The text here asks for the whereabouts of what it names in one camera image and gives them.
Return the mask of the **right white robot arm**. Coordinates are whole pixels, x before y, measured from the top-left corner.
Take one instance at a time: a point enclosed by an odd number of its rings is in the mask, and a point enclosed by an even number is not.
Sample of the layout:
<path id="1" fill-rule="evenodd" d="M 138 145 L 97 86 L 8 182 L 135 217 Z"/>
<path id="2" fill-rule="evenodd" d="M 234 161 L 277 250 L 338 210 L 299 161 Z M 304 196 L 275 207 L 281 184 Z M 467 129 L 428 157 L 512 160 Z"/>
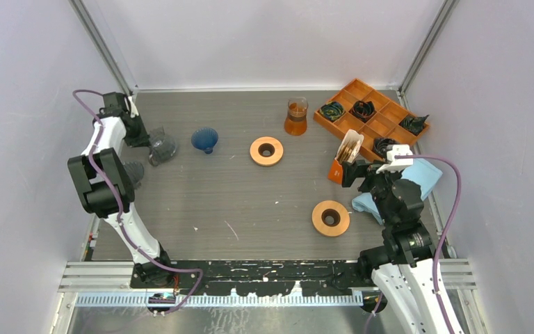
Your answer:
<path id="1" fill-rule="evenodd" d="M 421 221 L 421 187 L 402 176 L 417 158 L 342 163 L 342 186 L 362 178 L 359 190 L 371 194 L 385 227 L 383 245 L 360 253 L 358 276 L 378 287 L 406 333 L 462 333 L 440 272 L 445 238 L 433 243 Z"/>

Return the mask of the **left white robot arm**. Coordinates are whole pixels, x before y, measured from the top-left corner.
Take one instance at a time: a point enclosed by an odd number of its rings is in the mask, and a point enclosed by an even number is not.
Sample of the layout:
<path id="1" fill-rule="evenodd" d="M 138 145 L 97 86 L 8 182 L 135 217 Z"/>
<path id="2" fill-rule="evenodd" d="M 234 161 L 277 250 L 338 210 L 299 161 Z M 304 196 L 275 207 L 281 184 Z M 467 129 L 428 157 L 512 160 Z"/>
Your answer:
<path id="1" fill-rule="evenodd" d="M 158 149 L 133 97 L 119 92 L 100 96 L 103 107 L 98 111 L 86 108 L 93 117 L 93 134 L 84 151 L 68 159 L 70 176 L 84 210 L 108 223 L 129 249 L 136 282 L 167 287 L 175 278 L 175 268 L 135 206 L 143 165 L 137 161 L 124 163 L 118 154 L 123 145 L 147 148 L 155 162 Z"/>

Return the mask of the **grey glass coffee server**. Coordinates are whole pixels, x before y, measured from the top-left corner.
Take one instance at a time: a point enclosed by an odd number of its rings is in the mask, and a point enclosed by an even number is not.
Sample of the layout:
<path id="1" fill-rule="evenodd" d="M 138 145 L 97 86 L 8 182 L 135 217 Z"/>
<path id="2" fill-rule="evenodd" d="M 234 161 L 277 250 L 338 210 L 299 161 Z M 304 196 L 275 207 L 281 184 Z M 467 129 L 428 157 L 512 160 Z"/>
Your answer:
<path id="1" fill-rule="evenodd" d="M 165 133 L 164 127 L 153 129 L 149 133 L 149 158 L 151 166 L 169 162 L 177 153 L 176 140 Z"/>

